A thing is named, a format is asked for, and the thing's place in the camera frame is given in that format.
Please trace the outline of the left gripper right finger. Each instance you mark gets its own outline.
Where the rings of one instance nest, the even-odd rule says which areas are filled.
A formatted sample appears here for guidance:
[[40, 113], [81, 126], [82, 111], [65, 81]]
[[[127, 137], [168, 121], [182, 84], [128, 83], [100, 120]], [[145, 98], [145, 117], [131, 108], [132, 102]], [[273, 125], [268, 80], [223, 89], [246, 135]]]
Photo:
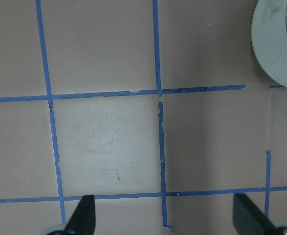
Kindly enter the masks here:
[[276, 227], [244, 193], [233, 196], [232, 221], [239, 235], [269, 235]]

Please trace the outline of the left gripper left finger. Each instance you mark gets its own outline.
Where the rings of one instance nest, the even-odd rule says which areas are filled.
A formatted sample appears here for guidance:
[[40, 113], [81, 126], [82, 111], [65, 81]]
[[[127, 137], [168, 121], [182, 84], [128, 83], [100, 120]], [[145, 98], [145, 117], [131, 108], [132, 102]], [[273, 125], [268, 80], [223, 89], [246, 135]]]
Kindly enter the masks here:
[[96, 213], [94, 195], [82, 196], [64, 233], [66, 235], [93, 235], [96, 228]]

